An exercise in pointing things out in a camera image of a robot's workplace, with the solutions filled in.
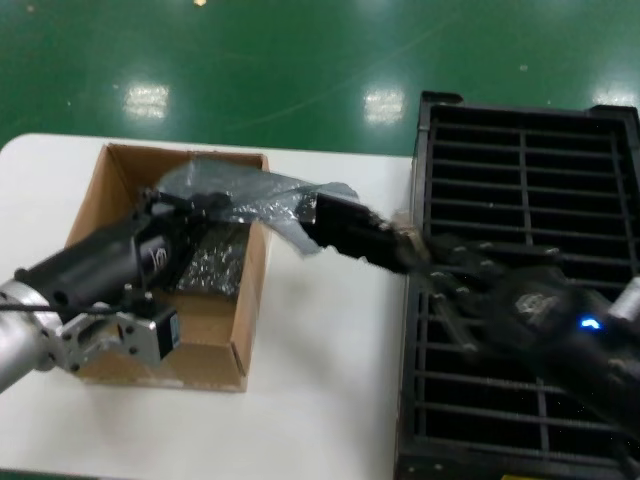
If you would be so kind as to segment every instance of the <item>robotic arm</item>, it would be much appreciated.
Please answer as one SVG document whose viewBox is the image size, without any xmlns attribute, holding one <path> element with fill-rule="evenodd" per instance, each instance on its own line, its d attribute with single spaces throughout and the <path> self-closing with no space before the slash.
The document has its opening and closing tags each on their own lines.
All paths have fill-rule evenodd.
<svg viewBox="0 0 640 480">
<path fill-rule="evenodd" d="M 75 372 L 107 350 L 157 365 L 180 329 L 150 290 L 175 286 L 211 227 L 208 212 L 228 201 L 148 191 L 121 222 L 16 271 L 0 286 L 0 392 L 31 370 Z"/>
</svg>

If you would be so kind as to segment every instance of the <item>robot finger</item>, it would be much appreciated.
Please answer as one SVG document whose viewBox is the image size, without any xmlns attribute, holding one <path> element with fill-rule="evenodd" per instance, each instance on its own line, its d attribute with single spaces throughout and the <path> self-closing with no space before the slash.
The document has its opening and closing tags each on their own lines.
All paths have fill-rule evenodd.
<svg viewBox="0 0 640 480">
<path fill-rule="evenodd" d="M 442 319 L 444 328 L 451 340 L 460 345 L 462 352 L 469 360 L 482 354 L 483 348 L 476 337 L 469 331 L 466 322 L 455 305 L 442 293 L 429 298 L 436 315 Z"/>
<path fill-rule="evenodd" d="M 485 295 L 475 292 L 468 285 L 448 272 L 440 270 L 429 274 L 432 291 L 435 295 L 443 294 L 456 308 L 471 317 L 483 316 Z"/>
<path fill-rule="evenodd" d="M 560 249 L 556 247 L 506 242 L 470 242 L 468 246 L 511 268 L 557 266 L 561 262 Z"/>
<path fill-rule="evenodd" d="M 464 276 L 491 286 L 503 277 L 508 268 L 485 255 L 476 244 L 454 235 L 438 235 L 428 241 L 429 250 L 438 263 L 456 267 Z"/>
</svg>

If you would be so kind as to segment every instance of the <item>black cable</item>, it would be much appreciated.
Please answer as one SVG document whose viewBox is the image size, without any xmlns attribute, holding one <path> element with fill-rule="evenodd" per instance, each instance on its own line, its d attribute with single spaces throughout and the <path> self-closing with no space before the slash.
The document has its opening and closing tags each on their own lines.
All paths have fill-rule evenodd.
<svg viewBox="0 0 640 480">
<path fill-rule="evenodd" d="M 62 313 L 62 314 L 87 314 L 87 315 L 114 315 L 116 313 L 126 313 L 123 306 L 112 307 L 74 307 L 74 306 L 56 306 L 48 305 L 22 305 L 19 303 L 9 304 L 0 303 L 0 312 L 27 312 L 27 313 Z"/>
</svg>

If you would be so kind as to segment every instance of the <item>white table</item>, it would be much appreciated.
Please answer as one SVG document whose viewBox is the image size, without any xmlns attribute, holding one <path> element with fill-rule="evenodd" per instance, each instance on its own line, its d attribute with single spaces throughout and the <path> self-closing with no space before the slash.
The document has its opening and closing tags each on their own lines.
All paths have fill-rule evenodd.
<svg viewBox="0 0 640 480">
<path fill-rule="evenodd" d="M 107 142 L 262 152 L 271 169 L 342 181 L 407 208 L 404 157 L 24 135 L 0 152 L 0 281 L 64 244 Z M 31 373 L 0 395 L 0 468 L 137 479 L 392 475 L 404 280 L 274 236 L 246 394 L 84 385 Z"/>
</svg>

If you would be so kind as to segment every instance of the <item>robotic hand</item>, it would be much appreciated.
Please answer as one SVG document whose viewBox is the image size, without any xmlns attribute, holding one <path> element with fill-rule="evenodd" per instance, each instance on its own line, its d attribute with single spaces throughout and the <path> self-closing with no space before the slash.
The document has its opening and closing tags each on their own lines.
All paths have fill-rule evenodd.
<svg viewBox="0 0 640 480">
<path fill-rule="evenodd" d="M 316 222 L 305 229 L 321 246 L 417 278 L 470 361 L 516 358 L 640 440 L 640 279 L 611 304 L 573 285 L 555 248 L 423 239 L 412 227 L 330 198 L 318 198 Z M 482 341 L 465 317 L 482 320 Z"/>
</svg>

